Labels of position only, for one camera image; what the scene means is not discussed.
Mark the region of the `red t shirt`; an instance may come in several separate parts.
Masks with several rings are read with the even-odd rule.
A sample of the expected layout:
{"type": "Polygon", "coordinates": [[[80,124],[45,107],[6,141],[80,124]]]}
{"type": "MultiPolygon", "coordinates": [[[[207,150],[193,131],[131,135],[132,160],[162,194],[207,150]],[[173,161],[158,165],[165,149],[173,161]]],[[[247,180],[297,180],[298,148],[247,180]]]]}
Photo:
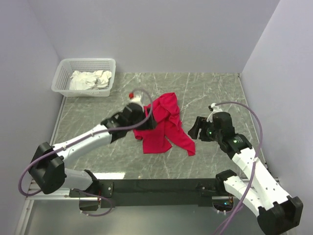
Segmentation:
{"type": "Polygon", "coordinates": [[[186,150],[188,156],[196,153],[195,143],[184,132],[180,120],[180,109],[175,93],[165,93],[145,106],[145,112],[153,108],[157,126],[153,130],[134,130],[137,140],[142,140],[144,154],[161,154],[172,148],[172,144],[186,150]]]}

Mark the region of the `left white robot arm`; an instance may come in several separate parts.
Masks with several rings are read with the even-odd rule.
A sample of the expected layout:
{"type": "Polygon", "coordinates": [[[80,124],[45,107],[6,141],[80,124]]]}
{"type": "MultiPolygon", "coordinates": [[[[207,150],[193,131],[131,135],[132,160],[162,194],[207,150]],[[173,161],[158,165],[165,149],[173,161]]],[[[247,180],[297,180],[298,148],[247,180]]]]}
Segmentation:
{"type": "Polygon", "coordinates": [[[101,190],[99,180],[90,170],[72,170],[67,165],[87,153],[121,139],[131,130],[153,130],[157,126],[150,108],[129,103],[121,112],[104,119],[93,129],[66,142],[40,144],[32,159],[29,174],[44,194],[60,188],[81,191],[91,197],[101,190]]]}

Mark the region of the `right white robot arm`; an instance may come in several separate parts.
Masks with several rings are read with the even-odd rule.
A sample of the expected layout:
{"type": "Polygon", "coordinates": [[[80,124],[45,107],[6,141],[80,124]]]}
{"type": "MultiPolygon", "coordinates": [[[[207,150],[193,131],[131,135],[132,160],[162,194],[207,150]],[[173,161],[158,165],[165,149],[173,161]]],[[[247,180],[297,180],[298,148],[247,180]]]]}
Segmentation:
{"type": "Polygon", "coordinates": [[[243,200],[256,216],[266,235],[281,235],[300,223],[303,203],[291,197],[272,177],[247,138],[235,132],[231,115],[213,112],[209,117],[197,117],[188,135],[196,140],[215,141],[220,149],[252,182],[245,184],[234,172],[227,170],[216,175],[215,191],[228,193],[243,200]]]}

